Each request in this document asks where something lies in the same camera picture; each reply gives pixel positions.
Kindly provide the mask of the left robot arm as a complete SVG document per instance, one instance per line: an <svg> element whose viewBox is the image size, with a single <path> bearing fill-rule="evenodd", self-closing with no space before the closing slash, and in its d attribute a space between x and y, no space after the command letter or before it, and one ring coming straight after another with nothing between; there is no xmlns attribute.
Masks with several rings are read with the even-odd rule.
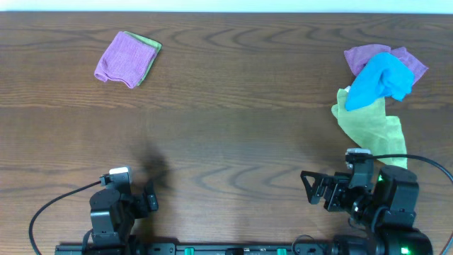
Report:
<svg viewBox="0 0 453 255"><path fill-rule="evenodd" d="M140 194L133 194L126 176L101 178L105 186L90 199L91 237L87 254L145 254L146 249L131 234L134 222L159 209L153 181Z"/></svg>

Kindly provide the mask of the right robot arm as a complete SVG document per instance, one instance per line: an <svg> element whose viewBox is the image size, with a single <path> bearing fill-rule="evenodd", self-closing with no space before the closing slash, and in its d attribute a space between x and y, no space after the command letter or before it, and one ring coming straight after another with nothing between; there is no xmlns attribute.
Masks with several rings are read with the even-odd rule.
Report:
<svg viewBox="0 0 453 255"><path fill-rule="evenodd" d="M329 212L347 212L365 227L366 237L337 235L326 254L432 254L427 235L416 229L415 205L419 194L417 176L398 166L385 166L372 183L371 162L352 164L349 174L302 171L307 198L313 205L325 199Z"/></svg>

